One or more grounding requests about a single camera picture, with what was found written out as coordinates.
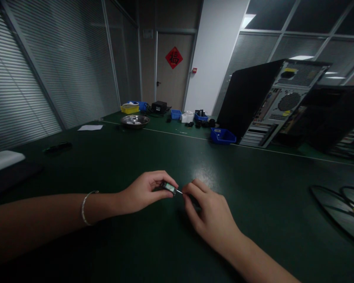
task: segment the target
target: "black box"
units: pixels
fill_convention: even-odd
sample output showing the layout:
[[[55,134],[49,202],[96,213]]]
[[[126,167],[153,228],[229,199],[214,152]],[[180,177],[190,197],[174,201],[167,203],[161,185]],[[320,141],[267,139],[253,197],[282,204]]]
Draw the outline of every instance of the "black box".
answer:
[[[158,113],[158,114],[165,114],[166,109],[167,109],[167,104],[166,102],[162,101],[156,101],[152,103],[152,112]]]

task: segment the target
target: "wall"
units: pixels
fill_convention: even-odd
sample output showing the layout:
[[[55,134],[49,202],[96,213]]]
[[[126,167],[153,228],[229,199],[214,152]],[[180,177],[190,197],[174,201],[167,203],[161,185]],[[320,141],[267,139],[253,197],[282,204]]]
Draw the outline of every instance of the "wall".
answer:
[[[143,101],[155,101],[155,23],[158,28],[198,28],[200,8],[201,0],[139,0]],[[144,29],[153,29],[152,39],[143,38]]]
[[[211,114],[240,31],[249,0],[204,0],[185,111]]]

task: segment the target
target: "white container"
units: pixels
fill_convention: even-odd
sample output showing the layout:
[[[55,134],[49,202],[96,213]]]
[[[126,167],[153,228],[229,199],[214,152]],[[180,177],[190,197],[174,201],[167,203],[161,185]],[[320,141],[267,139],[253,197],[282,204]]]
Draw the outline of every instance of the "white container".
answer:
[[[181,115],[181,123],[190,123],[194,120],[194,113],[191,111],[186,111]]]

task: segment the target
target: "computer tower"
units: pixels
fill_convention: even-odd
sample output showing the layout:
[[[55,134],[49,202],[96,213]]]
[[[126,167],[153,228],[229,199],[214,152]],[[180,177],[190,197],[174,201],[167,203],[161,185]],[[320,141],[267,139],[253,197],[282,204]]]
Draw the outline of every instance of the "computer tower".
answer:
[[[350,95],[354,86],[315,85],[289,116],[272,143],[298,148],[326,121],[330,112]]]
[[[335,87],[319,90],[336,91]],[[354,86],[348,90],[325,112],[324,121],[309,134],[307,141],[324,153],[354,159]]]
[[[267,147],[330,63],[283,59],[232,74],[218,123],[240,145]]]

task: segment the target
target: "white paper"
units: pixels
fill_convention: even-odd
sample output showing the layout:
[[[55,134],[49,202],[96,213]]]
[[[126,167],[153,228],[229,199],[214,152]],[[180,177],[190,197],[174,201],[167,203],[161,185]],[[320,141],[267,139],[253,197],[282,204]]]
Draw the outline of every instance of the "white paper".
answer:
[[[78,130],[101,130],[103,125],[84,125]]]

